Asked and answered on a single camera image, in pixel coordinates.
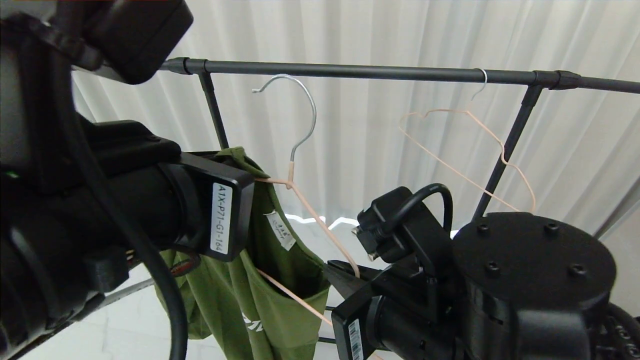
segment white sticker label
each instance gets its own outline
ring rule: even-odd
[[[273,233],[276,234],[276,238],[278,238],[278,241],[280,242],[282,247],[286,251],[291,250],[293,244],[296,243],[296,239],[289,231],[287,224],[284,223],[284,220],[282,220],[280,214],[277,211],[273,210],[273,212],[264,214],[264,216],[266,216],[269,220],[269,225],[271,225]]]
[[[351,343],[351,358],[353,360],[364,360],[362,338],[360,337],[360,319],[356,319],[349,324],[349,342]]]
[[[229,253],[229,224],[231,224],[230,186],[213,183],[211,205],[211,250],[227,255]]]

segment white logo on shirt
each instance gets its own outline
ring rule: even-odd
[[[247,324],[247,329],[253,330],[255,332],[262,331],[262,322],[260,322],[260,320],[251,321],[246,317],[244,313],[242,313],[242,319],[244,319],[244,323]]]

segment green garment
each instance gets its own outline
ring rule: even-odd
[[[220,151],[216,159],[221,157],[231,157],[255,177],[269,177],[241,147]],[[274,210],[295,239],[288,251],[265,216]],[[169,266],[187,258],[174,250],[162,256]],[[322,265],[291,229],[273,185],[256,182],[246,248],[230,263],[203,256],[200,267],[176,279],[189,320],[189,338],[213,334],[232,360],[312,359],[320,319],[273,287],[256,268],[322,313],[329,292]]]

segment barcode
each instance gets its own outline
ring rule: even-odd
[[[349,342],[351,343],[351,358],[353,360],[364,360],[359,319],[349,324]]]

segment robotic arm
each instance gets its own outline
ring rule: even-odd
[[[131,120],[92,124],[75,112],[70,72],[148,80],[193,17],[182,0],[3,1],[0,359],[18,358],[90,314],[149,269],[184,359],[186,315],[158,251],[233,260],[244,248],[253,177],[182,152]],[[443,228],[422,203],[445,199]],[[527,213],[490,214],[449,238],[443,186],[398,188],[359,216],[355,234],[391,265],[341,261],[326,274],[342,360],[376,348],[405,359],[637,359],[640,327],[609,303],[616,276],[590,235]]]

